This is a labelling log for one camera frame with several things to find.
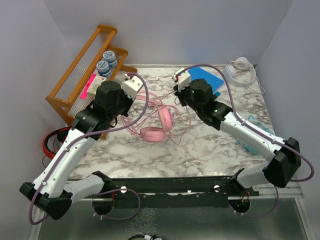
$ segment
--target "marble tabletop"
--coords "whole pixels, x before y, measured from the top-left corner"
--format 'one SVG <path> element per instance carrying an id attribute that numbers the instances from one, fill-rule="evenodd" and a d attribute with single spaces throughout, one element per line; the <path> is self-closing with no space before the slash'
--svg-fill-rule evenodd
<path id="1" fill-rule="evenodd" d="M 146 80 L 149 91 L 161 97 L 172 91 L 174 83 L 171 77 L 179 68 L 140 67 L 138 73 Z M 217 71 L 204 69 L 220 77 Z M 251 75 L 249 72 L 238 72 L 237 78 L 249 81 Z M 231 86 L 231 89 L 235 107 L 242 117 L 253 115 L 272 129 L 256 81 L 250 87 Z M 225 84 L 218 91 L 221 95 L 217 100 L 230 106 Z M 173 94 L 163 100 L 171 105 L 175 104 L 174 101 Z M 144 104 L 136 100 L 129 116 L 136 118 Z M 181 133 L 189 124 L 186 109 L 180 105 L 177 108 L 180 115 L 174 118 L 172 133 L 175 134 Z M 113 132 L 108 134 L 106 140 L 97 141 L 89 149 L 70 179 L 79 180 L 95 171 L 101 171 L 111 178 L 226 176 L 233 175 L 240 168 L 250 168 L 264 162 L 261 156 L 253 155 L 240 144 L 235 144 L 233 136 L 205 125 L 192 110 L 190 113 L 190 130 L 183 135 L 179 145 L 168 138 L 160 143 L 152 143 L 131 135 L 127 130 Z M 179 140 L 178 137 L 172 139 L 176 142 Z"/>

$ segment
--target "gray wall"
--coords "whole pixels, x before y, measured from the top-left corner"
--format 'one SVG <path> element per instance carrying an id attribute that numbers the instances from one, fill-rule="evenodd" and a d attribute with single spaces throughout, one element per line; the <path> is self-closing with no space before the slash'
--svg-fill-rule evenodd
<path id="1" fill-rule="evenodd" d="M 43 1 L 73 56 L 106 23 L 130 64 L 257 64 L 293 0 Z"/>
<path id="2" fill-rule="evenodd" d="M 305 205 L 320 239 L 320 1 L 296 0 L 258 64 L 264 99 L 279 136 L 300 141 L 315 177 L 302 183 Z M 299 172 L 306 177 L 306 164 Z"/>
<path id="3" fill-rule="evenodd" d="M 43 170 L 42 140 L 62 126 L 45 96 L 72 55 L 41 0 L 0 4 L 0 239 L 25 240 L 29 201 L 19 193 Z"/>

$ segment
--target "glass surface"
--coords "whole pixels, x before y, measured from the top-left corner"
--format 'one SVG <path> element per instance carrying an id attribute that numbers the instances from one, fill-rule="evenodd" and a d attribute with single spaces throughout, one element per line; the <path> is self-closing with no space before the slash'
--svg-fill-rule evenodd
<path id="1" fill-rule="evenodd" d="M 274 204 L 274 199 L 252 199 L 248 213 L 268 212 Z M 112 215 L 124 217 L 134 211 L 114 209 Z M 47 219 L 39 240 L 127 240 L 139 232 L 163 240 L 307 239 L 295 199 L 285 198 L 280 199 L 277 211 L 265 218 L 241 217 L 229 208 L 143 208 L 127 221 L 100 220 L 93 217 L 91 201 L 80 201 L 60 220 Z"/>

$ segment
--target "pink object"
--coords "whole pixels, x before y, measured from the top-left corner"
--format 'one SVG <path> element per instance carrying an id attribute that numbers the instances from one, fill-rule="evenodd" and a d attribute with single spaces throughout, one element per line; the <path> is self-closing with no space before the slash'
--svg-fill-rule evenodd
<path id="1" fill-rule="evenodd" d="M 90 85 L 92 84 L 92 82 L 94 81 L 95 77 L 97 76 L 97 74 L 92 73 L 89 80 L 86 82 L 86 85 L 84 86 L 83 92 L 80 96 L 81 99 L 86 99 L 88 93 L 87 90 L 89 89 Z"/>
<path id="2" fill-rule="evenodd" d="M 148 142 L 162 142 L 166 137 L 169 137 L 171 141 L 173 141 L 171 139 L 171 137 L 180 137 L 180 141 L 181 138 L 183 136 L 183 134 L 185 134 L 191 126 L 191 115 L 187 109 L 187 113 L 189 115 L 189 125 L 188 127 L 181 133 L 181 134 L 172 134 L 171 130 L 173 128 L 173 123 L 174 123 L 174 117 L 175 114 L 171 113 L 171 111 L 169 110 L 169 108 L 173 108 L 176 112 L 177 115 L 180 115 L 179 110 L 177 109 L 177 107 L 173 106 L 173 105 L 165 105 L 162 100 L 167 97 L 168 95 L 172 94 L 173 92 L 168 93 L 167 95 L 163 96 L 162 98 L 158 97 L 156 94 L 149 92 L 150 95 L 154 96 L 155 98 L 149 98 L 149 102 L 148 102 L 148 106 L 149 107 L 153 107 L 153 111 L 151 111 L 151 113 L 139 124 L 128 127 L 127 130 L 135 136 L 139 136 L 141 137 L 143 140 L 146 140 Z M 137 95 L 136 96 L 137 100 L 142 100 L 145 101 L 146 97 L 142 96 L 142 95 Z M 161 127 L 155 127 L 155 126 L 151 126 L 151 124 L 155 121 L 155 117 L 156 117 L 156 113 L 159 117 L 159 121 L 161 124 Z M 142 126 L 143 123 L 145 123 L 147 121 L 147 119 L 149 119 L 151 116 L 153 115 L 152 121 L 149 124 L 148 127 L 144 127 L 141 128 L 139 130 L 139 128 Z M 127 125 L 128 123 L 125 121 L 125 118 L 123 116 L 121 116 L 121 121 L 123 125 Z"/>

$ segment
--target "blue square object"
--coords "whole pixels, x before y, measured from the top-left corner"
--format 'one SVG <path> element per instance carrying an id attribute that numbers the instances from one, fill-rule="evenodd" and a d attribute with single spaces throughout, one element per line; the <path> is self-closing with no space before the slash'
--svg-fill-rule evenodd
<path id="1" fill-rule="evenodd" d="M 206 82 L 211 85 L 213 94 L 224 84 L 222 79 L 203 70 L 199 66 L 189 69 L 188 73 L 191 75 L 192 81 L 196 79 L 205 79 Z"/>

